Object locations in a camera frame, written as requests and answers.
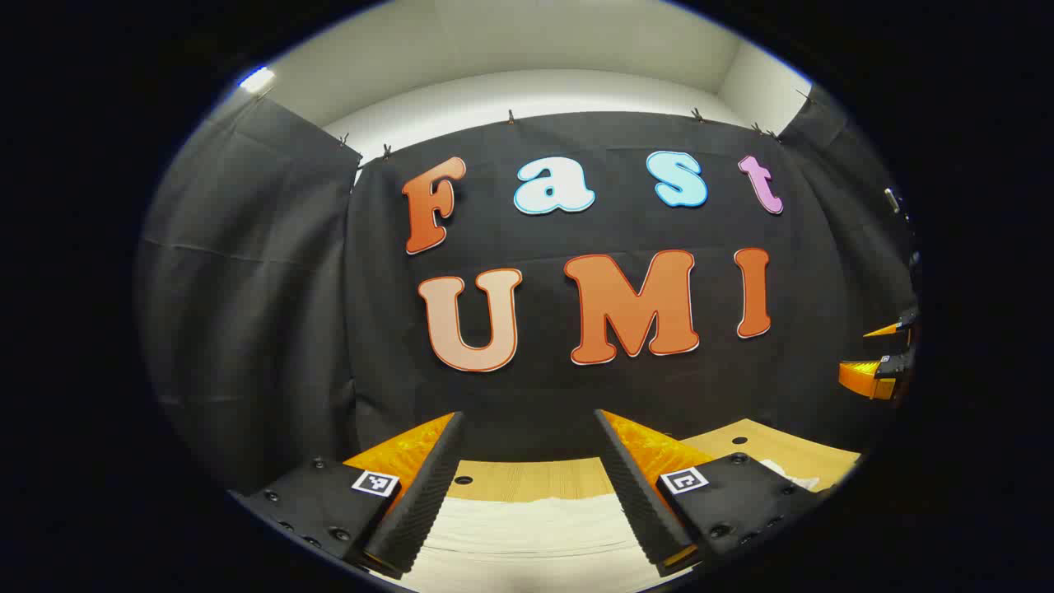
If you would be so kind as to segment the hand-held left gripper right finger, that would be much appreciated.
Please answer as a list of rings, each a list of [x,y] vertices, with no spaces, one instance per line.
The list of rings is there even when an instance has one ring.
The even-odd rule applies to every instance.
[[[608,410],[594,416],[604,443],[599,458],[662,577],[731,564],[827,498],[746,453],[714,457]]]

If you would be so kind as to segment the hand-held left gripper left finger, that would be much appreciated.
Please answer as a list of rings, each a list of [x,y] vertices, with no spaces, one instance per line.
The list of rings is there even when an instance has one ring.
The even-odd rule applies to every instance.
[[[231,495],[336,562],[403,577],[455,479],[463,435],[464,413],[444,414],[346,460],[317,455]]]

